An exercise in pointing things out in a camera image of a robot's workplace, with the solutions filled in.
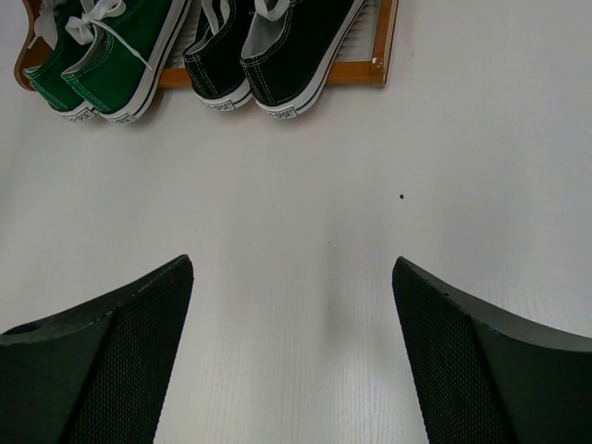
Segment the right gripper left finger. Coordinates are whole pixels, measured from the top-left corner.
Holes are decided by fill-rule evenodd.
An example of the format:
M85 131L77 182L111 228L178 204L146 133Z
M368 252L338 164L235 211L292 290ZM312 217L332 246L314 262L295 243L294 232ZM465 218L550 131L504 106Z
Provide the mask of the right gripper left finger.
M2 333L2 442L153 442L192 286L183 254Z

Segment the green sneaker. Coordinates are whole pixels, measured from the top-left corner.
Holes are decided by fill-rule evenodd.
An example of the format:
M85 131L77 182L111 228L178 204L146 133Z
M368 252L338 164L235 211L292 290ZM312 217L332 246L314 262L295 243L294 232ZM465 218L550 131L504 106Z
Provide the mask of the green sneaker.
M131 123L154 98L190 1L82 1L67 36L83 51L61 78L104 119Z
M49 56L41 64L24 69L24 75L48 105L70 121L87 121L97 115L96 108L61 77L62 72L79 62L87 51L66 30L68 20L79 18L83 12L80 1L42 1L29 48L43 41L50 48Z

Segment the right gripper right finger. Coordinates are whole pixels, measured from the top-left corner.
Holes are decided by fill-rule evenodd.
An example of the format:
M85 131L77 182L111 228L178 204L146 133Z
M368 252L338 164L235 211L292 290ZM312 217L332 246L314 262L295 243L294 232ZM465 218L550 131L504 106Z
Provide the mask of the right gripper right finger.
M429 442L590 442L589 338L501 309L404 257L392 289Z

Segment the black sneaker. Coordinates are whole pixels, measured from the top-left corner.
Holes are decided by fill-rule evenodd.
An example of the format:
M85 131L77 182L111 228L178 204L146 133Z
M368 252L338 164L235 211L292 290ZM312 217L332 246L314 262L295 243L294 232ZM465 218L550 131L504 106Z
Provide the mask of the black sneaker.
M363 1L256 1L240 53L253 98L268 115L295 118L324 88Z
M228 112L252 99L241 52L254 14L252 1L201 1L193 42L183 61L195 94L216 111Z

